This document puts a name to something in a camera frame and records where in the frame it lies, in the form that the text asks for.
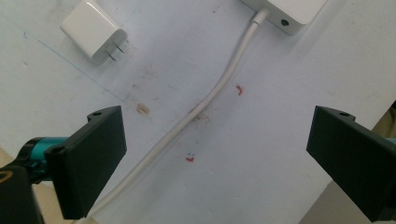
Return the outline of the white power strip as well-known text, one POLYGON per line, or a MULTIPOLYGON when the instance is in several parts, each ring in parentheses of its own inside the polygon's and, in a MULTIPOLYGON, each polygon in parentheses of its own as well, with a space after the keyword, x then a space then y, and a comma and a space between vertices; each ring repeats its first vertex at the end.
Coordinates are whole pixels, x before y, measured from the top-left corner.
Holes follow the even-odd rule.
POLYGON ((240 0, 254 11, 267 11, 266 19, 288 35, 309 24, 327 0, 240 0))

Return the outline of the white plug charger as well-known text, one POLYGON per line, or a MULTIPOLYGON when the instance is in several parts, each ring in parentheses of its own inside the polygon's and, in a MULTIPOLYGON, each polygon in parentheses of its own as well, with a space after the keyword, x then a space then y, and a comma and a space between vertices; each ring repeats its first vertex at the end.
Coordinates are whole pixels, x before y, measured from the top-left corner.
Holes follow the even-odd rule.
POLYGON ((127 33, 96 3, 81 0, 61 23, 61 30, 94 63, 114 60, 115 50, 122 52, 121 45, 127 33))

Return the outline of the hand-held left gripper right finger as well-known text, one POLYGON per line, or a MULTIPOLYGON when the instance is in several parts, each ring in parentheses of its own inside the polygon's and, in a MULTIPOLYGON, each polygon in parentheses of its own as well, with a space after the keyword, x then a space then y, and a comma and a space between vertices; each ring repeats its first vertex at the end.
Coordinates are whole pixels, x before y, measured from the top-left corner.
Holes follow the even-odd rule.
POLYGON ((306 151, 370 221, 396 221, 395 143, 318 105, 306 151))

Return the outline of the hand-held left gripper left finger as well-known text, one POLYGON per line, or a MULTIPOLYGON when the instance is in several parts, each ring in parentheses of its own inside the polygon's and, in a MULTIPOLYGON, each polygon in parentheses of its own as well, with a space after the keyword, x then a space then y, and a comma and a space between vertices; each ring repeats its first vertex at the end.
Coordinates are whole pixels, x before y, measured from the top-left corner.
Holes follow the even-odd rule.
POLYGON ((81 219, 89 214, 126 151, 118 105, 91 113, 82 128, 45 151, 65 219, 81 219))

